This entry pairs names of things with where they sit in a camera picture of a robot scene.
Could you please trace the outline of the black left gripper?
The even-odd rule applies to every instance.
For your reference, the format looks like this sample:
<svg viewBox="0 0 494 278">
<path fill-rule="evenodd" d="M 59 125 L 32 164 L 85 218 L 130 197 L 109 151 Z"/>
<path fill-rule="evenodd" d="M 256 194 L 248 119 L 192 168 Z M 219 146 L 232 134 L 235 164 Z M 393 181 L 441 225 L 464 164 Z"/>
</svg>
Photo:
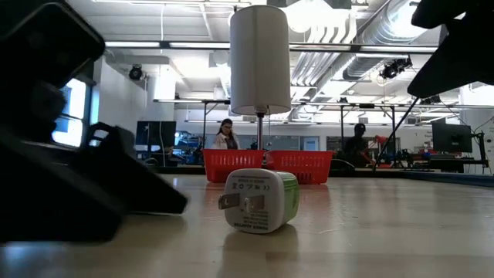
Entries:
<svg viewBox="0 0 494 278">
<path fill-rule="evenodd" d="M 49 139 L 66 105 L 62 87 L 104 50 L 66 0 L 0 0 L 0 127 Z"/>
</svg>

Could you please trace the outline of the dark computer monitor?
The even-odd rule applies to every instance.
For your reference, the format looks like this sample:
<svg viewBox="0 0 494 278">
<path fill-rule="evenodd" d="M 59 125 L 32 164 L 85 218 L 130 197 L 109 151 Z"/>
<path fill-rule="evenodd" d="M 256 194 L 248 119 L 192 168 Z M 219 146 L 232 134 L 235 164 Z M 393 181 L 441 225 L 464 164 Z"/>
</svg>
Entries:
<svg viewBox="0 0 494 278">
<path fill-rule="evenodd" d="M 138 121 L 135 148 L 137 151 L 158 152 L 175 146 L 175 121 Z"/>
<path fill-rule="evenodd" d="M 433 123 L 432 142 L 435 151 L 472 152 L 472 132 L 468 125 Z"/>
</svg>

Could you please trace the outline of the black ceiling spotlight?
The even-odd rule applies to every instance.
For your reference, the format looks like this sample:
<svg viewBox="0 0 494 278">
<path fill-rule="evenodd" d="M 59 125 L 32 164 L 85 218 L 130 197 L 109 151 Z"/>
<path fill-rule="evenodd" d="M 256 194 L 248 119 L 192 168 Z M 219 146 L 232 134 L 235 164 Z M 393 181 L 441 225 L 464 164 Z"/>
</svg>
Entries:
<svg viewBox="0 0 494 278">
<path fill-rule="evenodd" d="M 385 80 L 394 79 L 397 75 L 403 73 L 406 69 L 411 68 L 413 63 L 411 58 L 395 59 L 391 63 L 386 63 L 380 71 L 379 76 Z"/>
<path fill-rule="evenodd" d="M 128 76 L 131 80 L 138 81 L 142 80 L 145 77 L 145 73 L 142 70 L 142 65 L 141 64 L 133 64 Z"/>
</svg>

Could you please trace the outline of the red plastic basket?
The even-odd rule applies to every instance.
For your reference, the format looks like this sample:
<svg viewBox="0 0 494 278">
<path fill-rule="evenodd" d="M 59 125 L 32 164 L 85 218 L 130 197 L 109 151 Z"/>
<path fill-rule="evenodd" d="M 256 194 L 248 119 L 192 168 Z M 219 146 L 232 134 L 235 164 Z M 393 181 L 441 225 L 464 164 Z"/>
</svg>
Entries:
<svg viewBox="0 0 494 278">
<path fill-rule="evenodd" d="M 206 178 L 210 182 L 224 183 L 228 175 L 243 168 L 261 168 L 264 151 L 204 149 Z"/>
<path fill-rule="evenodd" d="M 334 154 L 334 151 L 268 151 L 266 167 L 294 174 L 300 184 L 324 184 Z"/>
</svg>

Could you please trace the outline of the person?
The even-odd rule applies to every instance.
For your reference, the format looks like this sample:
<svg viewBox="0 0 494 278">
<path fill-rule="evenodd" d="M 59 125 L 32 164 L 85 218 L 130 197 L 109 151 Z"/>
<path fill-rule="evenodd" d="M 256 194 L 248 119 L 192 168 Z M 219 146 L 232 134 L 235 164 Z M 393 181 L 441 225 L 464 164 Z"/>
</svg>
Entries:
<svg viewBox="0 0 494 278">
<path fill-rule="evenodd" d="M 240 149 L 239 139 L 233 131 L 233 123 L 231 119 L 227 118 L 221 122 L 221 126 L 215 136 L 212 148 L 222 150 Z"/>
<path fill-rule="evenodd" d="M 349 138 L 343 146 L 343 158 L 356 168 L 364 168 L 368 164 L 364 152 L 368 148 L 368 141 L 364 140 L 366 126 L 356 124 L 354 126 L 354 135 Z"/>
</svg>

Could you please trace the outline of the green and white power adapter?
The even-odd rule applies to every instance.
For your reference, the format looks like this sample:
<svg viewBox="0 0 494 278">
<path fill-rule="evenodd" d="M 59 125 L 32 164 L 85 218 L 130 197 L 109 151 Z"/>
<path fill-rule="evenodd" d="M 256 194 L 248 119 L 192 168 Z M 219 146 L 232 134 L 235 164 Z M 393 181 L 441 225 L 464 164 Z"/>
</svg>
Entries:
<svg viewBox="0 0 494 278">
<path fill-rule="evenodd" d="M 218 208 L 241 232 L 271 233 L 294 219 L 299 209 L 299 182 L 285 171 L 245 168 L 226 180 Z"/>
</svg>

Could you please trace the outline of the white cylindrical table lamp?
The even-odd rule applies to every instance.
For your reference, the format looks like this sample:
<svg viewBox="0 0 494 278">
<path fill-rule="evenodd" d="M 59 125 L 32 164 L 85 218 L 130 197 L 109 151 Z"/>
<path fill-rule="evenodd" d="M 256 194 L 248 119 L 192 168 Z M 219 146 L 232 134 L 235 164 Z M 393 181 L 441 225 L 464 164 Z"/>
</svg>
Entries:
<svg viewBox="0 0 494 278">
<path fill-rule="evenodd" d="M 262 150 L 264 116 L 291 110 L 289 26 L 282 9 L 252 5 L 232 16 L 230 67 L 231 111 L 257 116 Z"/>
</svg>

